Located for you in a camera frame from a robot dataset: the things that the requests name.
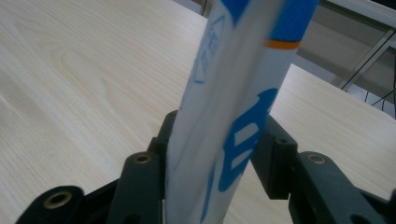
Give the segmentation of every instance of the light wood grain surface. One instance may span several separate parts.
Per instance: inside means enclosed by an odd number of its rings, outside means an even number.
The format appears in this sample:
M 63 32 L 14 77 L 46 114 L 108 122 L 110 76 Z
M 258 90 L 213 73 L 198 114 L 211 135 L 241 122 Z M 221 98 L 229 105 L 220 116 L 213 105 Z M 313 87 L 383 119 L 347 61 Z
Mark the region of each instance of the light wood grain surface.
M 0 0 L 0 223 L 60 185 L 118 178 L 178 108 L 206 20 L 170 0 Z M 272 110 L 358 187 L 396 187 L 396 122 L 292 66 Z M 225 223 L 290 223 L 251 166 Z

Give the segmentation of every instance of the blue and white packaging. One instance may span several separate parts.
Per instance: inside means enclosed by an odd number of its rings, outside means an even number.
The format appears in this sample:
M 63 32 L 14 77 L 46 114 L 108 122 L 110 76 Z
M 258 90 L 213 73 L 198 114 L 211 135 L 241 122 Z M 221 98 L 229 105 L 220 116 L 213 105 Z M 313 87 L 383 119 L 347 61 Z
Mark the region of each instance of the blue and white packaging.
M 166 223 L 222 223 L 318 0 L 218 0 L 168 145 Z

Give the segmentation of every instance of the floor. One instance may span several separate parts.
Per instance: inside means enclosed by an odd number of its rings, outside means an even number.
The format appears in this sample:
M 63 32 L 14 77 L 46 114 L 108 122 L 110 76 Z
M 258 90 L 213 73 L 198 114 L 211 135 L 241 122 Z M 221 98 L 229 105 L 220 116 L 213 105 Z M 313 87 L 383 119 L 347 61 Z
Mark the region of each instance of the floor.
M 191 0 L 174 0 L 175 2 L 181 4 L 183 7 L 186 7 L 196 13 L 200 12 L 201 6 L 192 2 Z M 308 60 L 296 56 L 293 61 L 294 64 L 298 65 L 299 67 L 302 67 L 304 70 L 310 72 L 311 74 L 320 77 L 321 79 L 332 83 L 335 79 L 337 79 L 337 76 L 319 66 L 317 66 L 314 63 L 309 62 Z M 381 97 L 378 97 L 367 90 L 362 89 L 361 87 L 357 85 L 352 85 L 347 92 L 356 98 L 362 100 L 366 104 L 373 105 L 375 108 L 382 110 L 384 113 L 388 114 L 389 116 L 393 117 L 395 119 L 395 106 L 394 104 L 388 102 L 388 101 L 383 101 L 380 100 Z

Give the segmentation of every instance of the black plastic bracket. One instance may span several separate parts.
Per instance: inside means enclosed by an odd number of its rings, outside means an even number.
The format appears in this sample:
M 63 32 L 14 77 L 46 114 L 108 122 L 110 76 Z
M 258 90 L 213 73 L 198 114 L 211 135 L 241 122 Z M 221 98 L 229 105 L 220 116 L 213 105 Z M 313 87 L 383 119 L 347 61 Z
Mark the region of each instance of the black plastic bracket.
M 37 197 L 18 224 L 162 224 L 166 150 L 177 112 L 169 113 L 147 152 L 130 156 L 120 179 L 84 196 L 63 186 Z M 335 163 L 297 143 L 269 117 L 251 161 L 270 199 L 290 198 L 294 223 L 396 223 L 396 191 L 389 201 L 356 189 Z

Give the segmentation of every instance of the orange stripe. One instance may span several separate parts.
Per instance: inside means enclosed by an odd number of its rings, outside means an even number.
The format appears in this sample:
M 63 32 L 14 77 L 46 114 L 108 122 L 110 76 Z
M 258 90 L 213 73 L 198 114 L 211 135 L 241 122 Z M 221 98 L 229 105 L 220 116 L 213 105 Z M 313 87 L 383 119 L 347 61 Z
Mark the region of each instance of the orange stripe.
M 266 46 L 271 49 L 297 49 L 300 46 L 300 41 L 287 42 L 279 40 L 270 40 Z

